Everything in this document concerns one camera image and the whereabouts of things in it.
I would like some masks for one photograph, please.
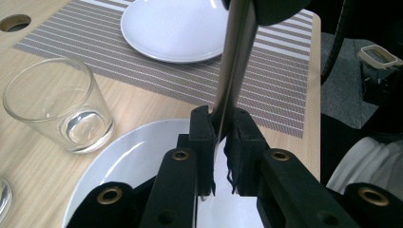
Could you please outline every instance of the striped placemat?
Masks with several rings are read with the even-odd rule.
[[[120,20],[133,0],[72,0],[14,48],[45,58],[72,57],[100,75],[194,105],[211,105],[221,57],[193,64],[149,59],[123,37]],[[302,137],[313,14],[259,28],[238,107],[257,124]]]

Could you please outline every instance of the table surface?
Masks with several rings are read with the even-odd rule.
[[[0,31],[0,96],[6,84],[23,68],[43,58],[12,48],[18,41],[44,23],[68,0],[2,0],[0,20],[25,14],[28,27]],[[289,150],[319,178],[320,163],[320,19],[314,15],[314,29],[309,64],[305,125],[302,138],[260,127],[271,147]],[[143,124],[164,119],[190,117],[195,108],[173,98],[133,85],[95,75],[115,119],[113,140]],[[0,107],[0,176],[13,187],[15,201],[5,227],[61,227],[72,191],[90,163],[103,148],[85,154],[69,154],[23,123],[10,117]]]

